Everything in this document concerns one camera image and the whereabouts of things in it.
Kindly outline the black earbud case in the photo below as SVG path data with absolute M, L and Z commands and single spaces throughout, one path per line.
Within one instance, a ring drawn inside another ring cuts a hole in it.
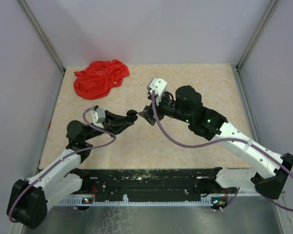
M 127 122 L 134 123 L 138 119 L 138 112 L 135 110 L 128 110 L 126 113 Z

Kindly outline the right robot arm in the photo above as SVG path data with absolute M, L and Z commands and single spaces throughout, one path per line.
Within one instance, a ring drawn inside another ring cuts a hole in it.
M 139 114 L 151 125 L 160 124 L 165 116 L 180 120 L 208 145 L 219 143 L 249 164 L 249 168 L 242 169 L 215 168 L 208 181 L 212 192 L 240 187 L 279 199 L 293 166 L 293 155 L 272 152 L 237 130 L 226 117 L 204 107 L 201 94 L 190 85 L 178 88 L 174 96 L 159 84 L 147 90 L 151 104 Z

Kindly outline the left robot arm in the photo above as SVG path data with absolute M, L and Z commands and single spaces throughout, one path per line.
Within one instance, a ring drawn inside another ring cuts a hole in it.
M 14 183 L 6 211 L 9 221 L 35 229 L 59 201 L 77 191 L 89 192 L 92 182 L 78 166 L 92 150 L 112 144 L 137 119 L 135 110 L 120 116 L 94 106 L 83 112 L 83 121 L 69 122 L 68 144 L 61 155 L 36 175 Z

